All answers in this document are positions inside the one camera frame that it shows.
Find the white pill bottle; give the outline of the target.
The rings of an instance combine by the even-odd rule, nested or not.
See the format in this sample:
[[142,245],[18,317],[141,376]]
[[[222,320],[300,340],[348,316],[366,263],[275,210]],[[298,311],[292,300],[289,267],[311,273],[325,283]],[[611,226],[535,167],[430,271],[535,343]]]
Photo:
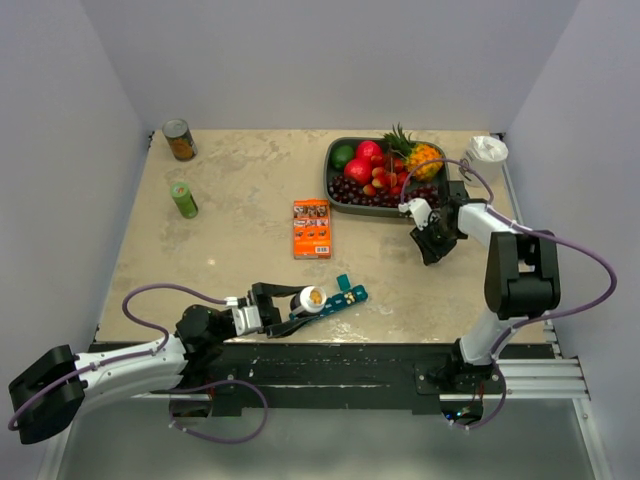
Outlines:
[[304,287],[290,301],[290,314],[294,317],[319,314],[327,302],[325,290],[317,286]]

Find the teal weekly pill organizer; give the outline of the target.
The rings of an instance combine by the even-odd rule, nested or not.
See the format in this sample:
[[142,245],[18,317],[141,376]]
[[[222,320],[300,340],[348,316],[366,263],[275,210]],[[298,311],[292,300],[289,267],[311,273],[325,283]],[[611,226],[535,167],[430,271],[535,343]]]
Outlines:
[[347,274],[339,275],[336,278],[338,285],[338,292],[333,296],[327,298],[324,303],[324,307],[319,312],[301,312],[295,313],[294,308],[291,308],[289,314],[290,320],[311,320],[324,318],[338,312],[341,312],[349,307],[353,307],[356,304],[364,303],[368,300],[369,294],[363,285],[351,284],[349,276]]

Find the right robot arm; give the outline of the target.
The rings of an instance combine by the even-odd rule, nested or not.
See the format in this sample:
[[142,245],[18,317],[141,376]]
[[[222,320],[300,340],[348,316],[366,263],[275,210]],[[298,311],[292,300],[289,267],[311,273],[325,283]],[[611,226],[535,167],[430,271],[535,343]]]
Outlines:
[[522,323],[558,306],[557,247],[552,234],[501,219],[487,200],[471,198],[460,181],[440,188],[438,204],[433,209],[427,200],[415,198],[398,207],[414,221],[411,238],[425,265],[439,262],[460,240],[473,238],[487,249],[486,307],[473,328],[456,340],[444,367],[448,386],[466,393]]

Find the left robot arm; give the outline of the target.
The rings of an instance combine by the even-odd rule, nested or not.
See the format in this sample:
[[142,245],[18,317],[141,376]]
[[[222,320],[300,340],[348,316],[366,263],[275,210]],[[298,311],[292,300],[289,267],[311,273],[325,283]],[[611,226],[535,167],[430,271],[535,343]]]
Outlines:
[[[185,309],[175,331],[129,308],[135,296],[162,289],[199,301]],[[36,444],[104,404],[154,391],[196,392],[225,341],[254,333],[288,336],[300,322],[319,317],[327,301],[318,286],[256,283],[245,296],[224,299],[174,283],[139,287],[125,296],[122,311],[133,323],[159,332],[159,339],[102,353],[75,353],[68,345],[50,349],[10,383],[14,413],[8,428],[22,444]]]

